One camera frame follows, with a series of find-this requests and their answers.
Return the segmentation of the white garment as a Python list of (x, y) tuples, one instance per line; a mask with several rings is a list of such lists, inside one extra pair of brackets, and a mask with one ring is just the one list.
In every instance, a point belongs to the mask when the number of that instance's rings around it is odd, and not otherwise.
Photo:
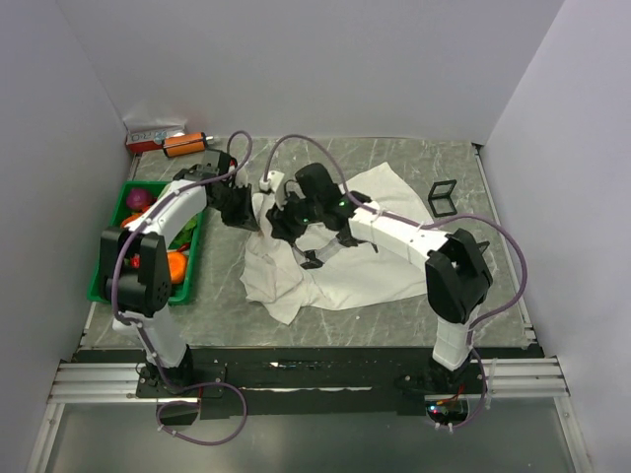
[[(388, 163), (357, 174), (348, 185), (386, 210), (415, 222), (430, 221), (421, 198)], [(277, 321), (290, 324), (303, 306), (342, 310), (426, 294), (424, 270), (381, 247), (375, 252), (368, 243), (340, 248), (321, 268), (302, 268), (289, 243), (271, 236), (264, 214), (274, 203), (272, 195), (252, 197), (260, 231), (250, 235), (245, 245), (241, 281), (246, 298), (263, 304)], [(320, 249), (334, 238), (335, 233), (324, 225), (313, 225), (297, 245), (301, 250)]]

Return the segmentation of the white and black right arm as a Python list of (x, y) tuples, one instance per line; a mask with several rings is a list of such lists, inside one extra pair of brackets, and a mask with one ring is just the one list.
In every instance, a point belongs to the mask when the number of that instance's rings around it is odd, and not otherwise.
[(472, 234), (427, 230), (336, 184), (321, 164), (300, 169), (293, 180), (298, 192), (286, 189), (288, 180), (281, 172), (267, 171), (259, 181), (260, 191), (275, 198), (266, 214), (272, 237), (294, 245), (312, 224), (333, 231), (335, 237), (326, 246), (294, 251), (306, 270), (319, 269), (340, 249), (362, 243), (384, 248), (423, 270), (428, 302), (438, 316), (427, 382), (442, 392), (455, 391), (471, 360), (469, 330), (493, 283)]

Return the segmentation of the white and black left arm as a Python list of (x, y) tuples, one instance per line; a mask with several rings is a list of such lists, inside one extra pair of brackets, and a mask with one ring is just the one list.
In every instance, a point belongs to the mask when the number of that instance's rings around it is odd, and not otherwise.
[(113, 329), (142, 347), (150, 374), (171, 395), (188, 393), (195, 382), (192, 354), (173, 320), (169, 298), (169, 247), (184, 226), (208, 208), (229, 225), (254, 231), (251, 187), (245, 162), (210, 150), (209, 162), (182, 169), (139, 218), (101, 235), (99, 291), (109, 301)]

